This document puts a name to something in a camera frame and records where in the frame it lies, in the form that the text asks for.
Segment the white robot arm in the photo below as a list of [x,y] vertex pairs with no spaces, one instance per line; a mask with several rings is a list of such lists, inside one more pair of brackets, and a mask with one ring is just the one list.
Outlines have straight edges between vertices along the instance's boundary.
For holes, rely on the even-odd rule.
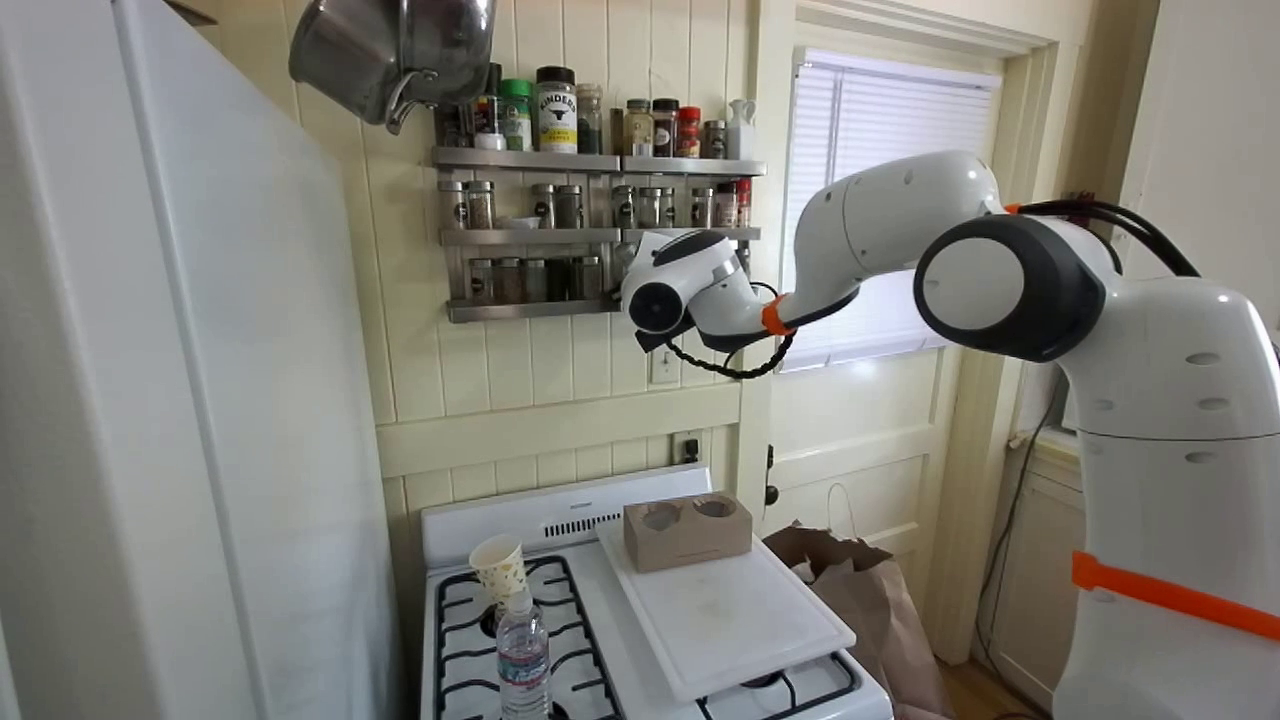
[[796,283],[760,288],[711,226],[640,241],[640,345],[786,337],[905,271],[922,322],[1056,365],[1077,392],[1082,546],[1056,720],[1280,720],[1280,366],[1248,294],[1170,258],[1130,278],[1069,198],[999,198],[984,160],[927,151],[818,189]]

